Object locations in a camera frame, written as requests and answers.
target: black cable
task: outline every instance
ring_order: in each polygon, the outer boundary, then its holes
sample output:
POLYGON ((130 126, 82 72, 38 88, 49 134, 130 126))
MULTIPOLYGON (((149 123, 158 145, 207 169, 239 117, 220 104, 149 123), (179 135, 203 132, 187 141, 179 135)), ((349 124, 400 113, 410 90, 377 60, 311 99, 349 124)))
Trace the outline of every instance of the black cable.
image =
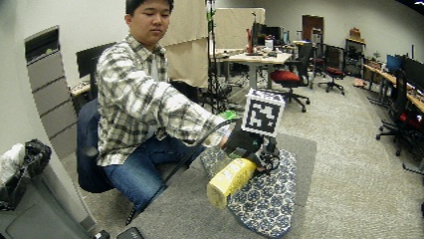
MULTIPOLYGON (((202 143, 204 142, 204 140, 207 139, 207 137, 211 135, 211 133, 214 133, 220 127, 223 127, 224 125, 235 122, 238 119, 228 119, 223 122, 220 122, 208 133, 206 133, 206 135, 195 142, 194 144, 194 149, 190 151, 190 153, 187 153, 186 157, 183 158, 183 160, 181 160, 181 162, 178 163, 178 165, 175 166, 174 170, 171 171, 170 175, 166 177, 166 179, 163 180, 163 184, 159 187, 159 189, 157 190, 155 194, 150 197, 147 203, 146 203, 146 207, 150 205, 150 203, 153 202, 154 198, 158 196, 158 193, 162 191, 162 189, 167 186, 167 181, 171 179, 171 177, 174 176, 174 174, 177 173, 177 171, 181 169, 182 165, 188 161, 188 158, 191 157, 191 155, 195 153, 195 151, 198 151, 202 143)), ((133 211, 130 213, 130 217, 129 220, 126 222, 126 225, 129 225, 131 223, 133 217, 135 214, 135 209, 133 208, 133 211)))

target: door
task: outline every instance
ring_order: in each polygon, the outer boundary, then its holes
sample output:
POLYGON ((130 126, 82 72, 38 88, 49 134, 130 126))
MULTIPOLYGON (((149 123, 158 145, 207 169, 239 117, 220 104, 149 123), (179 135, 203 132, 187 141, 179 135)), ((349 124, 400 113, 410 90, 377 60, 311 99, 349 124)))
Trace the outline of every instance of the door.
POLYGON ((311 41, 312 29, 320 29, 323 38, 323 17, 301 15, 301 37, 303 40, 311 41))

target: yellow sponge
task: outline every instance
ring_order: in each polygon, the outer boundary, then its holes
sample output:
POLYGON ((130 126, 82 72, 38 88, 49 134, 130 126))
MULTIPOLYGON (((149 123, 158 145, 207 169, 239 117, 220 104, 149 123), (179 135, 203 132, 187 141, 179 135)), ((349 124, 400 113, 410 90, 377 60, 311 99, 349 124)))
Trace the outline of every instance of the yellow sponge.
POLYGON ((228 196, 247 184, 254 171, 255 164, 244 158, 236 158, 214 176, 207 185, 207 196, 216 208, 226 207, 228 196))

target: computer monitor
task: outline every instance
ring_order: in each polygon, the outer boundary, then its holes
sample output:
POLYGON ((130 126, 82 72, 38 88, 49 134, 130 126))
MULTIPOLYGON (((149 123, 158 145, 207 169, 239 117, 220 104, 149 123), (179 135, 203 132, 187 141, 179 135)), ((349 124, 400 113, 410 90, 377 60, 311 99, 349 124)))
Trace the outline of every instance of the computer monitor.
POLYGON ((405 58, 402 68, 408 83, 421 92, 424 91, 424 64, 418 61, 405 58))
POLYGON ((272 36, 275 40, 282 38, 280 27, 266 27, 266 36, 272 36))
POLYGON ((252 22, 251 24, 251 46, 264 45, 266 25, 252 22))
POLYGON ((97 83, 95 83, 95 67, 99 57, 102 56, 103 51, 110 48, 115 43, 107 43, 105 45, 97 46, 94 48, 86 49, 81 52, 77 52, 77 64, 79 78, 90 76, 90 100, 97 97, 97 83))
POLYGON ((288 35, 288 31, 282 33, 282 39, 280 39, 282 43, 280 45, 289 45, 289 35, 288 35))
POLYGON ((77 52, 77 64, 79 78, 91 75, 95 71, 97 59, 102 55, 103 51, 111 47, 115 43, 107 43, 94 48, 77 52))
POLYGON ((402 58, 400 56, 387 55, 385 68, 389 74, 395 75, 396 71, 401 69, 402 58))

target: filing cabinet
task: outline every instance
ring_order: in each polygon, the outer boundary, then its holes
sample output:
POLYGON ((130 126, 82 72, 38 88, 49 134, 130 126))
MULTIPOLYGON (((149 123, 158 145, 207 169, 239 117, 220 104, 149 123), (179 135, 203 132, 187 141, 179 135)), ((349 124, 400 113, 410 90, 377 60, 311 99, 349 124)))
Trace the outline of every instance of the filing cabinet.
POLYGON ((69 93, 58 26, 25 39, 28 78, 38 116, 58 158, 76 151, 77 114, 69 93))

